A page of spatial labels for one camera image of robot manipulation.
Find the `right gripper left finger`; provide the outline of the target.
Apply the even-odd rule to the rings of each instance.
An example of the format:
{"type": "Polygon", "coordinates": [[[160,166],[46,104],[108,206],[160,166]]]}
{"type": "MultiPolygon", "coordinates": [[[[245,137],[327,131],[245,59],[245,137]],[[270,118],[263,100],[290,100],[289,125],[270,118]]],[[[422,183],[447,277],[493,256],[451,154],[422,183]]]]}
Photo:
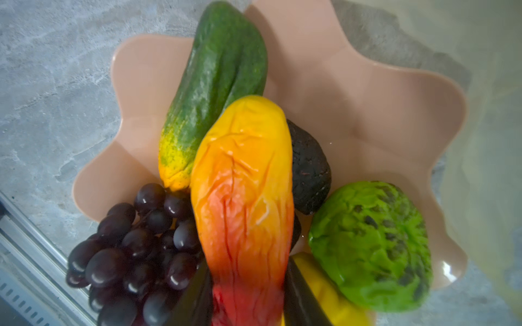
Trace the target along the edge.
{"type": "Polygon", "coordinates": [[[178,300],[166,326],[210,326],[213,316],[212,276],[202,260],[188,287],[178,300]]]}

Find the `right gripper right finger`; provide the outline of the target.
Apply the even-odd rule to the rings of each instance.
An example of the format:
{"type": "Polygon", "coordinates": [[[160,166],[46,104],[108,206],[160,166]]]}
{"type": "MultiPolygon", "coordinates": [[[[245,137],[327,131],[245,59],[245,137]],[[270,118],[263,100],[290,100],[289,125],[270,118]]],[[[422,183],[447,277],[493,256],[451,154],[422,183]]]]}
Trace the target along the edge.
{"type": "Polygon", "coordinates": [[[284,321],[290,326],[332,326],[294,258],[288,260],[284,283],[284,321]]]}

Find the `green custard apple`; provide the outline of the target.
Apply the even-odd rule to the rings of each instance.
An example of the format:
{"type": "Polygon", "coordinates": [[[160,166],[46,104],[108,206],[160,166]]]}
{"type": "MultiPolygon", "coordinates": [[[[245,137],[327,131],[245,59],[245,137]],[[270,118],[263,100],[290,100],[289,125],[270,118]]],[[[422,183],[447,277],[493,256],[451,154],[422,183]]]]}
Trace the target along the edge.
{"type": "Polygon", "coordinates": [[[424,218],[391,183],[358,181],[333,192],[313,216],[311,252],[338,290],[375,312],[422,306],[434,278],[424,218]]]}

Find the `red yellow mango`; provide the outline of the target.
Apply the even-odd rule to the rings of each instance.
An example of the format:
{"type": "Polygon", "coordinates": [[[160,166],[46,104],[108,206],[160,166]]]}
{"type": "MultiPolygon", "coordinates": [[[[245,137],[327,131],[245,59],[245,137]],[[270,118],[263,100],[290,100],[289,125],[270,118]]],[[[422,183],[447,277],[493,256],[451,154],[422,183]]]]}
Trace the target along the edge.
{"type": "Polygon", "coordinates": [[[214,325],[279,325],[294,227],[292,140],[263,96],[228,106],[205,135],[191,200],[212,275],[214,325]]]}

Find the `yellow plastic bag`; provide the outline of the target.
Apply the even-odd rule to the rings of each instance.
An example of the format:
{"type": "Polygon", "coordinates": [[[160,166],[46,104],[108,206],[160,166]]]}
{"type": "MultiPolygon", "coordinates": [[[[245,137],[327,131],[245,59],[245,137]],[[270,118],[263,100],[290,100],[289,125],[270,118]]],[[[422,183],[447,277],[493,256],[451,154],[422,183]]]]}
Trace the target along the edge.
{"type": "Polygon", "coordinates": [[[447,150],[450,237],[521,315],[521,2],[371,1],[471,75],[468,117],[447,150]]]}

